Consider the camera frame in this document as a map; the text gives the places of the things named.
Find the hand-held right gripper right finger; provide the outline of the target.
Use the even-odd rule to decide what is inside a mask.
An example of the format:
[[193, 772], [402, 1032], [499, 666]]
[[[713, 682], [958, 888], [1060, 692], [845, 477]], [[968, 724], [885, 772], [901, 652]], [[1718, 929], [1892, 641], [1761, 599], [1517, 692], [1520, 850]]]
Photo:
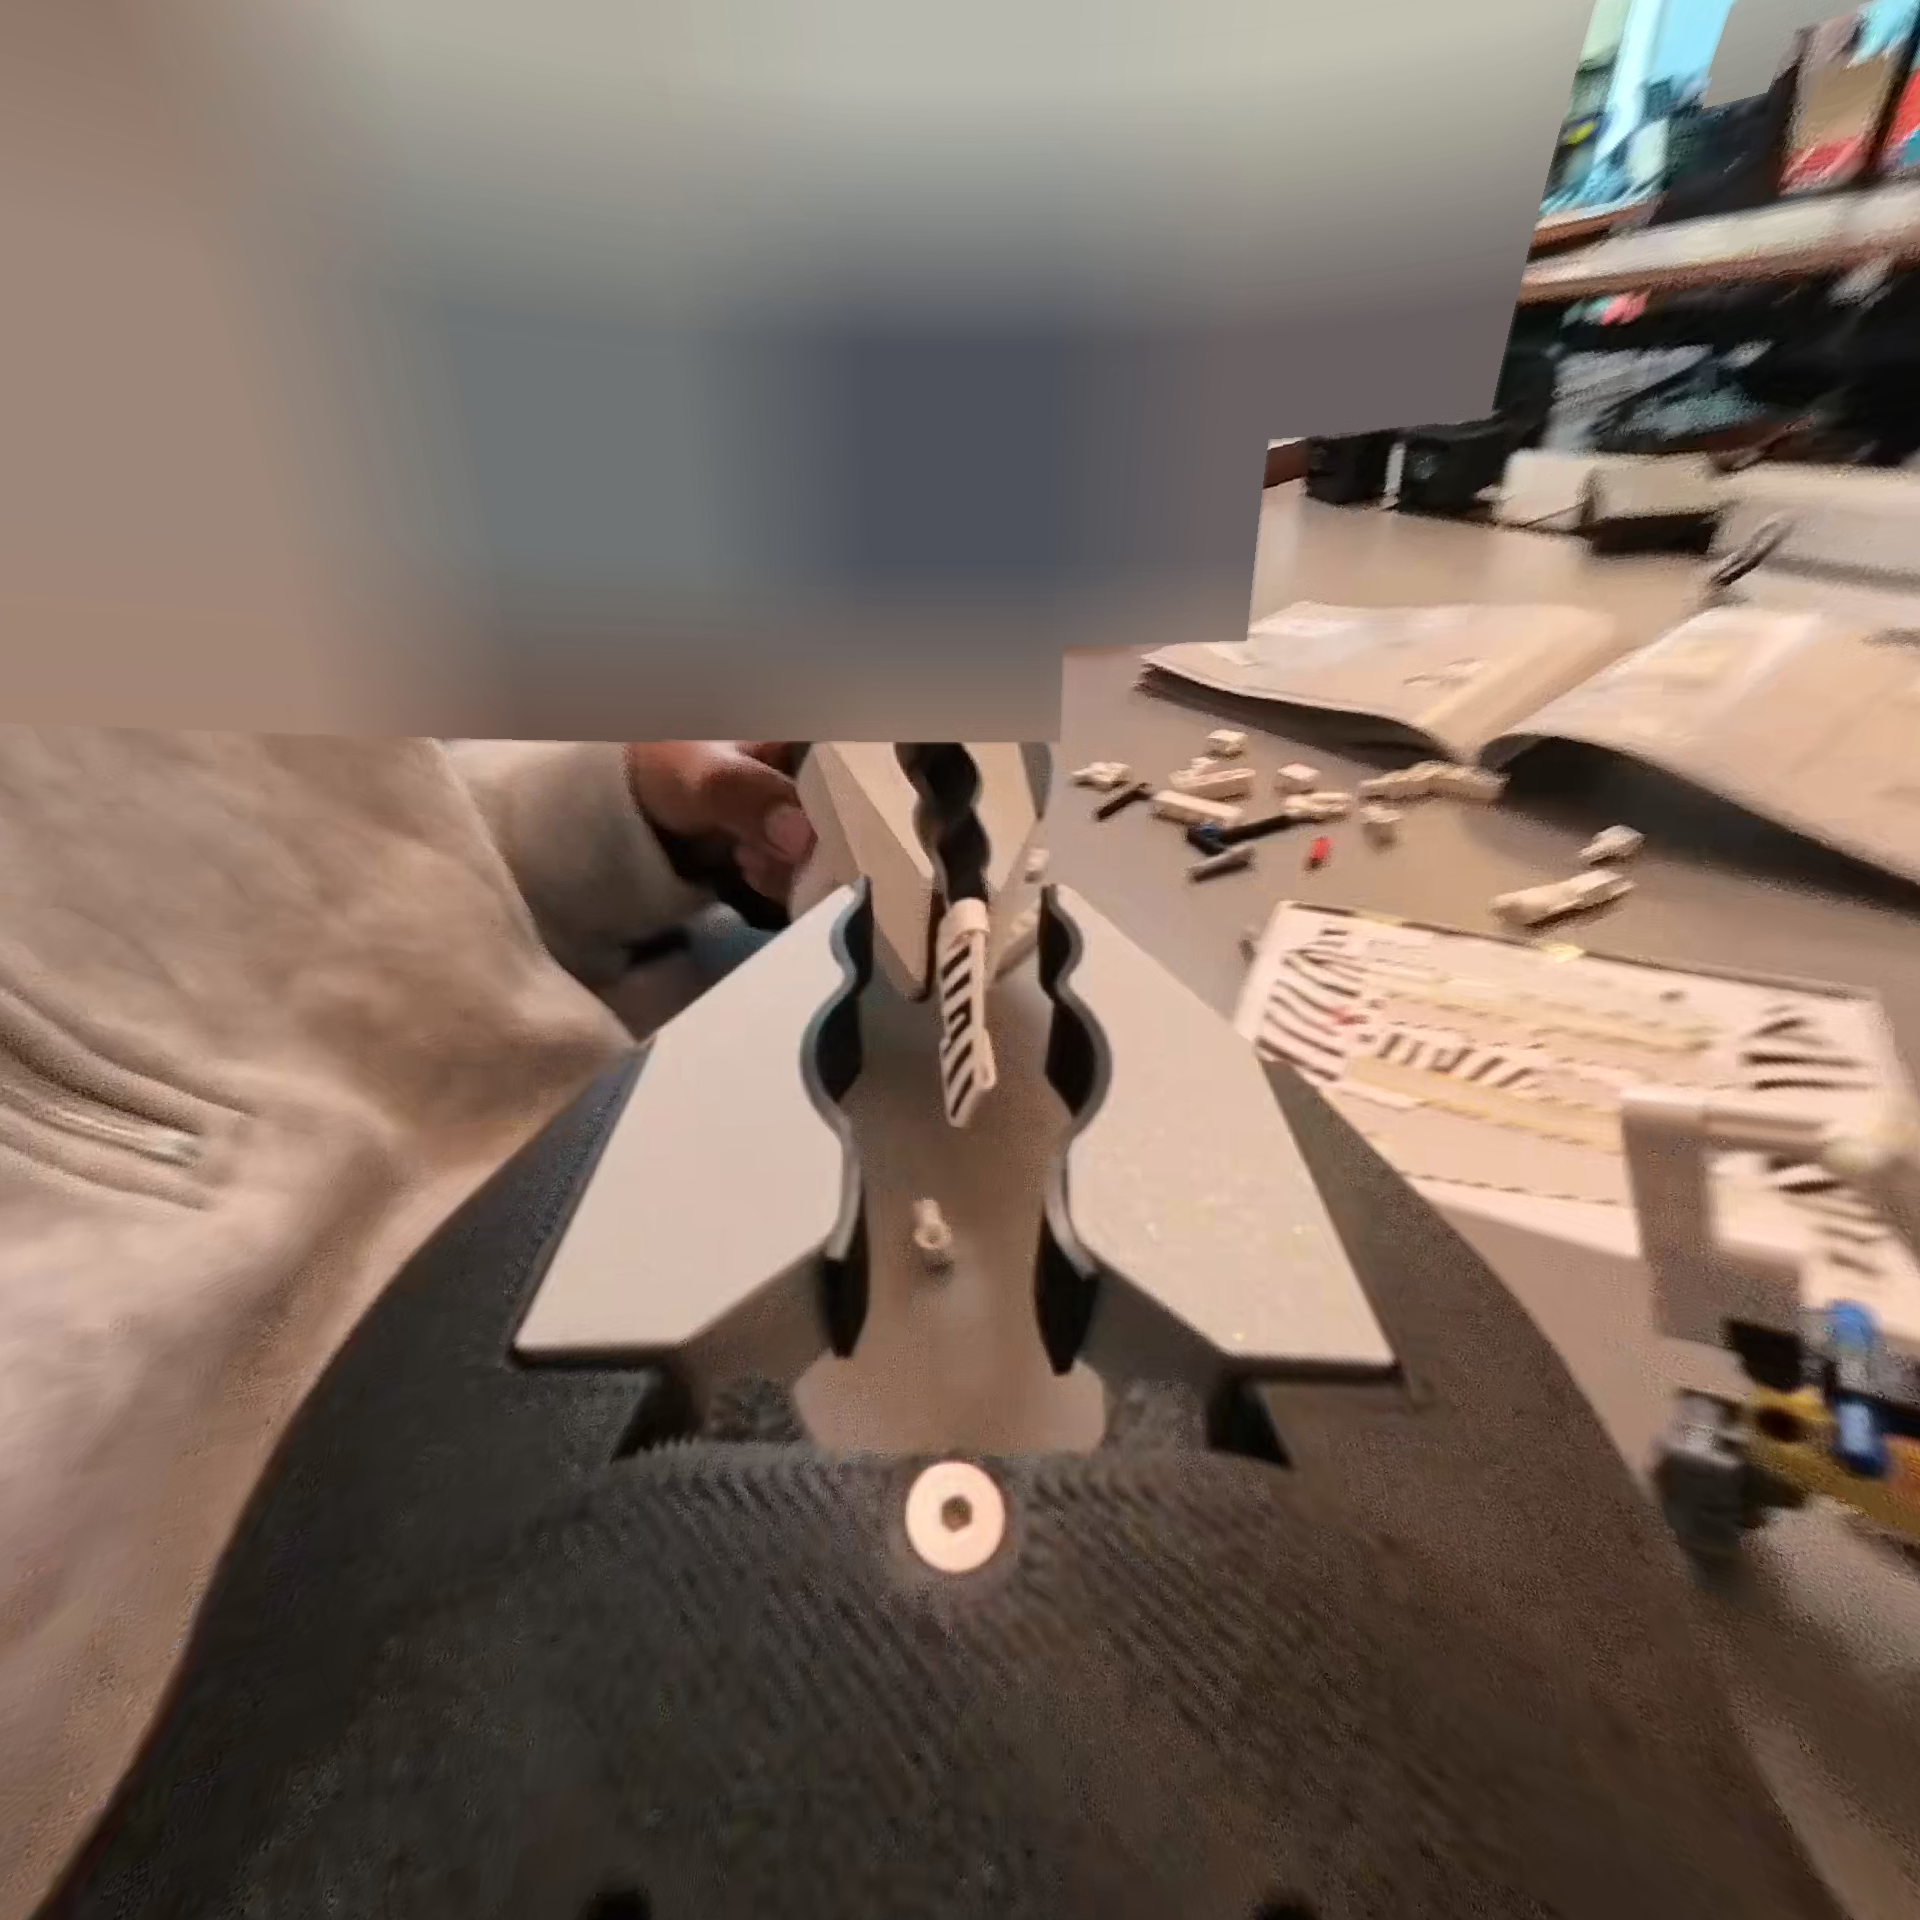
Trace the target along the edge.
[[1040, 899], [1044, 1076], [1065, 1129], [1040, 1213], [1056, 1377], [1398, 1372], [1265, 1064], [1074, 889]]

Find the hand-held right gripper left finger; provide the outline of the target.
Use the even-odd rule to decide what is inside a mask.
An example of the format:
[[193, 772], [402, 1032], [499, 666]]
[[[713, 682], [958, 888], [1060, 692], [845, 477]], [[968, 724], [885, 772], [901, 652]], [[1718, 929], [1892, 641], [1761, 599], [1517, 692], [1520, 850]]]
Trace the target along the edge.
[[514, 1336], [525, 1363], [809, 1370], [872, 1305], [848, 1092], [873, 901], [834, 889], [645, 1044]]

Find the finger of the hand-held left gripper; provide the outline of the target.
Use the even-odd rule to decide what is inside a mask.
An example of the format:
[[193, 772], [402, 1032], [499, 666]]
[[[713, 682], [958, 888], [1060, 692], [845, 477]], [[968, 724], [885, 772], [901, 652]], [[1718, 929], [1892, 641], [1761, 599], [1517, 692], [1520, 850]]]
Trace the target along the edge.
[[964, 799], [961, 743], [816, 740], [797, 772], [814, 850], [796, 906], [852, 891], [867, 953], [905, 1001], [964, 1000], [964, 924], [947, 904], [940, 840]]
[[956, 956], [963, 978], [998, 978], [1040, 933], [1049, 855], [1049, 749], [963, 743], [968, 799], [956, 818]]

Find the small striped sticker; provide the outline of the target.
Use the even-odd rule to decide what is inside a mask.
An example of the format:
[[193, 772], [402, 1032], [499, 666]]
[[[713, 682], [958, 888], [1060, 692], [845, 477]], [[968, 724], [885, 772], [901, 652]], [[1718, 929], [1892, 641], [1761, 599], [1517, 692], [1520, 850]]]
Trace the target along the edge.
[[954, 1129], [968, 1129], [998, 1083], [988, 1016], [992, 978], [990, 908], [980, 899], [958, 899], [937, 927], [930, 978], [941, 1028], [945, 1115]]

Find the person's left forearm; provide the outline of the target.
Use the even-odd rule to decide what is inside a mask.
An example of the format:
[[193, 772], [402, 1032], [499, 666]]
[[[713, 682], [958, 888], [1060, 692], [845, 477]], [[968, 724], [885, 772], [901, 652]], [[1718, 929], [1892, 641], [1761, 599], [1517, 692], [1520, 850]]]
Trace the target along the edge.
[[459, 738], [442, 749], [544, 947], [586, 988], [617, 985], [638, 948], [708, 906], [640, 813], [624, 745]]

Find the scattered loose lego pieces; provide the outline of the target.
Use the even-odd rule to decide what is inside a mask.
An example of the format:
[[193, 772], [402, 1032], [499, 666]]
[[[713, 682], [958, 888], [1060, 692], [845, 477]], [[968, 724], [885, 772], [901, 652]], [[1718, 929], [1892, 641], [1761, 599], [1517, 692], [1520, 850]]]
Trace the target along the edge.
[[[1398, 842], [1411, 805], [1493, 805], [1505, 796], [1502, 776], [1452, 760], [1418, 760], [1350, 789], [1322, 787], [1307, 762], [1261, 777], [1248, 762], [1248, 736], [1235, 729], [1211, 732], [1205, 752], [1161, 783], [1137, 777], [1123, 760], [1086, 762], [1065, 779], [1100, 796], [1096, 816], [1102, 821], [1145, 808], [1166, 826], [1179, 826], [1194, 850], [1194, 881], [1243, 872], [1258, 842], [1293, 827], [1356, 823], [1369, 843], [1388, 848]], [[1489, 914], [1506, 929], [1532, 930], [1601, 912], [1635, 889], [1630, 869], [1643, 845], [1637, 827], [1608, 826], [1578, 853], [1570, 875], [1498, 893]]]

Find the lego instruction booklet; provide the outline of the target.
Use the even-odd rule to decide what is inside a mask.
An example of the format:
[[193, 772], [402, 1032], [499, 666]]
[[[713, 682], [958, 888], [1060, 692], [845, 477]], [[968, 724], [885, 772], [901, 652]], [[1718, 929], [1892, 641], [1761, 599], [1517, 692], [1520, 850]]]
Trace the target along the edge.
[[1150, 674], [1381, 727], [1499, 772], [1538, 748], [1635, 762], [1896, 881], [1917, 879], [1916, 632], [1716, 605], [1627, 644], [1563, 605], [1296, 604]]

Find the white yellow lego plane model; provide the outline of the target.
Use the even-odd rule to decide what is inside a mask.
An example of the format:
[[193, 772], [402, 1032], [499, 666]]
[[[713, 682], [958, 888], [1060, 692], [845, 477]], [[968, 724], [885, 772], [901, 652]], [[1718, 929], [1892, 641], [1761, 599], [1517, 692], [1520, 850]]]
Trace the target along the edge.
[[1916, 1111], [1646, 1089], [1621, 1136], [1654, 1329], [1740, 1372], [1674, 1394], [1651, 1453], [1670, 1537], [1721, 1567], [1824, 1501], [1916, 1555]]

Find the person's left hand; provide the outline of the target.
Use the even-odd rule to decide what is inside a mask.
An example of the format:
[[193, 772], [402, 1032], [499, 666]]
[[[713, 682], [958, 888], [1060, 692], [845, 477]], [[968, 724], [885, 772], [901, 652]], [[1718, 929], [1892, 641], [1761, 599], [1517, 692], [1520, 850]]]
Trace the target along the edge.
[[787, 743], [634, 740], [630, 801], [668, 869], [757, 930], [788, 919], [816, 850]]

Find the zebra striped sticker sheet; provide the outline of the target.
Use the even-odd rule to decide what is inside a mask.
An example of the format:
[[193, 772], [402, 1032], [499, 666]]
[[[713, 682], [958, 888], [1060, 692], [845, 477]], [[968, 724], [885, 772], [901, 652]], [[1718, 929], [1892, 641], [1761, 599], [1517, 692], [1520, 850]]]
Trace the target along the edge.
[[1241, 937], [1236, 1032], [1453, 1226], [1635, 1256], [1621, 1100], [1822, 1120], [1913, 1097], [1874, 995], [1282, 901]]

